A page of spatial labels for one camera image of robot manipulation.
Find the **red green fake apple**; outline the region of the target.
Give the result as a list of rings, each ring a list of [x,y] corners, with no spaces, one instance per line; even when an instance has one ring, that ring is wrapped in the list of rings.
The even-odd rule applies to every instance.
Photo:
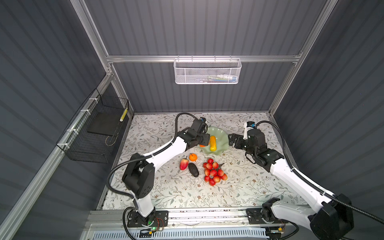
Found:
[[[181,171],[186,170],[187,167],[188,167],[188,165],[189,165],[189,160],[188,160],[188,159],[182,159],[182,160],[180,161],[180,170],[181,170]]]

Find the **green scalloped fruit bowl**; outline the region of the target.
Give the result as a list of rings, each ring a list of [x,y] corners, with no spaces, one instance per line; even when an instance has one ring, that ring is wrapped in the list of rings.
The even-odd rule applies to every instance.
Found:
[[[219,156],[224,151],[227,151],[229,149],[229,138],[227,133],[224,130],[219,129],[217,127],[208,127],[207,133],[211,137],[216,138],[216,150],[211,151],[210,145],[206,147],[198,146],[198,148],[201,149],[204,154]]]

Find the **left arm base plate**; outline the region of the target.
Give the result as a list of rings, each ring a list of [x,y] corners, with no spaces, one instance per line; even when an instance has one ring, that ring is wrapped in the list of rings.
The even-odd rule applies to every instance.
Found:
[[[143,217],[136,211],[131,211],[128,214],[129,228],[152,228],[152,227],[167,227],[169,220],[169,211],[154,210],[147,217]]]

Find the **yellow fake banana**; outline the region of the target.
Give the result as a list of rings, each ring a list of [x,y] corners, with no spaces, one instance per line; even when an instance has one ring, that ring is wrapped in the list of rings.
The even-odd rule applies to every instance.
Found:
[[[215,152],[217,150],[217,141],[215,136],[210,136],[210,151]]]

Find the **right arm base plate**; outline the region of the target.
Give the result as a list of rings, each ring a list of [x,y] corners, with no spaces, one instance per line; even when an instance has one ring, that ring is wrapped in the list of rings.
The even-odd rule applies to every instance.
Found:
[[[288,221],[280,220],[272,216],[271,214],[264,213],[263,208],[248,208],[246,209],[246,215],[248,217],[249,224],[261,225],[261,224],[287,224]]]

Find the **small orange tangerine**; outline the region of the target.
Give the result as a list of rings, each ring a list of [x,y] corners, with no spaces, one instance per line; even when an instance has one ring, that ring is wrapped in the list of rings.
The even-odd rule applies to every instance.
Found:
[[[189,155],[189,160],[190,160],[191,162],[195,162],[197,159],[198,159],[198,157],[197,157],[196,154],[190,154],[190,155]]]

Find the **red fake grape bunch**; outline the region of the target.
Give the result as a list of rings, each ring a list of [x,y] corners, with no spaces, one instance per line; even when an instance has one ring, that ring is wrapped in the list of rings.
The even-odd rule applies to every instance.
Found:
[[[204,167],[204,181],[209,183],[210,186],[215,186],[222,181],[228,180],[228,175],[223,170],[223,165],[216,162],[214,159],[209,158],[203,163]]]

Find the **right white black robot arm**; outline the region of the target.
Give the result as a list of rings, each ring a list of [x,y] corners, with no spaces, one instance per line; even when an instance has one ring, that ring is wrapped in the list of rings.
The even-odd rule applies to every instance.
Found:
[[[308,204],[297,207],[271,198],[262,205],[262,219],[266,223],[285,220],[311,230],[320,240],[339,240],[354,228],[350,199],[323,189],[296,168],[276,150],[269,149],[265,135],[257,128],[247,136],[230,134],[229,146],[244,150],[247,160],[264,168],[290,186]]]

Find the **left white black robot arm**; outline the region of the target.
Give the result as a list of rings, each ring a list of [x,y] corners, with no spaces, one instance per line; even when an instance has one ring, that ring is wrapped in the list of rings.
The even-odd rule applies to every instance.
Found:
[[[123,174],[122,181],[133,193],[134,205],[141,217],[155,214],[150,192],[155,183],[155,173],[165,163],[198,145],[207,146],[210,135],[205,118],[194,119],[192,126],[176,133],[174,139],[158,149],[144,154],[134,154]]]

